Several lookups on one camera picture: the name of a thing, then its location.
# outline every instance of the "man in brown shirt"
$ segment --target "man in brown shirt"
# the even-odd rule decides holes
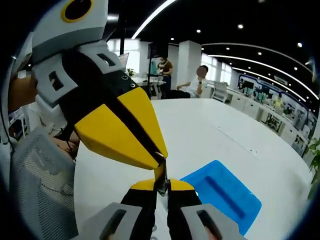
[[[164,84],[160,86],[161,99],[166,99],[166,95],[171,89],[171,74],[174,71],[174,67],[167,57],[164,56],[160,58],[160,63],[157,67],[160,69],[160,74],[163,75],[164,81]]]

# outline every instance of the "led strip light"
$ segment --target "led strip light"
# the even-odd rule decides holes
[[[132,40],[136,39],[136,37],[141,33],[141,31],[159,14],[161,13],[166,7],[170,4],[174,3],[176,0],[166,0],[164,3],[161,4],[151,15],[142,23],[142,25],[138,28],[138,30],[133,34]]]
[[[247,70],[245,70],[245,69],[237,68],[237,67],[233,67],[232,69],[234,69],[234,70],[239,70],[239,71],[244,71],[245,73],[257,75],[257,76],[259,76],[259,77],[268,79],[269,81],[271,81],[271,82],[273,82],[273,83],[276,83],[276,84],[280,85],[281,87],[287,89],[288,91],[292,92],[293,94],[295,94],[296,96],[298,96],[299,98],[301,98],[304,102],[306,102],[306,100],[305,100],[302,96],[300,96],[298,93],[296,93],[295,91],[292,91],[292,90],[291,90],[290,88],[288,88],[287,86],[285,86],[285,85],[283,85],[283,84],[281,84],[281,83],[279,83],[279,82],[277,82],[277,81],[275,81],[275,80],[273,80],[273,79],[271,79],[271,78],[269,78],[269,77],[260,75],[260,74],[258,74],[258,73],[252,72],[252,71],[247,71]]]
[[[302,66],[303,68],[308,70],[311,74],[313,73],[308,67],[305,66],[307,64],[303,65],[301,62],[299,62],[298,60],[295,60],[293,57],[290,57],[290,56],[288,56],[288,55],[286,55],[286,54],[284,54],[284,53],[282,53],[280,51],[276,51],[276,50],[273,50],[271,48],[267,48],[267,47],[264,47],[264,46],[257,46],[257,45],[246,44],[246,43],[235,43],[235,42],[213,42],[213,43],[205,43],[205,44],[202,44],[201,46],[210,46],[210,45],[236,45],[236,46],[245,46],[245,47],[251,47],[251,48],[267,50],[267,51],[282,55],[282,56],[284,56],[284,57],[296,62],[297,64],[299,64],[300,66]]]
[[[319,97],[307,86],[305,85],[303,82],[301,82],[300,80],[296,79],[294,76],[291,76],[290,74],[278,69],[278,68],[275,68],[274,66],[270,66],[270,65],[267,65],[265,63],[262,63],[262,62],[259,62],[259,61],[253,61],[253,60],[250,60],[250,59],[246,59],[246,58],[242,58],[242,57],[237,57],[237,56],[226,56],[226,55],[209,55],[210,57],[216,57],[216,58],[227,58],[227,59],[238,59],[238,60],[243,60],[243,61],[247,61],[247,62],[251,62],[251,63],[254,63],[254,64],[260,64],[260,65],[263,65],[263,66],[266,66],[268,68],[271,68],[273,70],[276,70],[284,75],[287,75],[288,77],[292,78],[293,80],[297,81],[299,84],[301,84],[302,86],[304,86],[317,100],[319,100]]]

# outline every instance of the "office desk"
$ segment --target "office desk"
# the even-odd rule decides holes
[[[213,160],[223,163],[262,208],[245,237],[283,240],[306,204],[312,174],[279,136],[236,109],[213,99],[152,101],[169,157],[168,178],[181,179]],[[134,183],[153,172],[128,166],[79,146],[74,207],[79,231],[85,220],[120,202]],[[158,202],[152,236],[170,239],[166,210]]]
[[[143,78],[143,77],[132,77],[131,78],[136,84],[138,84],[140,87],[141,86],[147,86],[148,85],[148,78]],[[150,84],[156,84],[156,85],[162,85],[164,84],[164,81],[160,81],[158,79],[154,79],[153,77],[150,78]]]
[[[213,85],[208,84],[207,86],[210,88],[214,88]],[[298,151],[300,153],[304,152],[304,150],[308,145],[309,140],[302,134],[301,130],[297,130],[293,126],[293,123],[291,120],[275,112],[273,107],[256,102],[253,99],[246,97],[243,93],[237,90],[227,87],[226,92],[228,93],[228,95],[231,96],[231,97],[228,97],[228,99],[230,100],[231,107],[250,116],[251,118],[257,120],[258,122],[265,124],[268,115],[276,118],[279,122],[281,122],[281,125],[278,131],[275,131],[273,129],[272,131],[275,134],[279,135],[290,146],[292,146],[296,141],[296,139],[298,139],[298,144],[300,145],[300,147],[297,147]]]
[[[148,78],[143,77],[132,77],[133,81],[136,82],[144,91],[148,93]],[[161,98],[161,91],[159,89],[160,85],[164,84],[164,81],[160,81],[159,78],[151,77],[150,78],[150,92],[151,92],[151,100],[159,100]]]

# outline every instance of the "yellow ring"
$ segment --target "yellow ring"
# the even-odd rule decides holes
[[[62,19],[64,22],[66,22],[66,23],[75,23],[75,22],[83,19],[85,16],[88,15],[88,13],[91,11],[91,9],[92,9],[92,7],[93,7],[93,5],[94,5],[94,0],[90,0],[91,6],[90,6],[89,10],[88,10],[83,16],[81,16],[81,17],[79,17],[79,18],[77,18],[77,19],[68,19],[68,18],[66,18],[66,9],[67,9],[67,7],[68,7],[72,2],[74,2],[74,1],[75,1],[75,0],[71,0],[70,2],[68,2],[68,3],[64,6],[64,8],[63,8],[63,10],[62,10],[62,12],[61,12],[61,19]]]

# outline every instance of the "window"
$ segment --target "window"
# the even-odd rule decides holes
[[[231,66],[229,66],[223,62],[222,66],[221,66],[220,82],[227,83],[228,85],[230,85],[231,71],[232,71]]]
[[[110,52],[120,55],[120,39],[111,39],[107,42]],[[133,69],[136,74],[140,71],[140,41],[125,39],[124,40],[124,53],[129,53],[127,69]]]
[[[216,80],[216,66],[217,66],[217,59],[208,56],[207,54],[202,54],[201,55],[201,65],[206,65],[208,67],[208,73],[206,74],[206,79],[207,80]]]

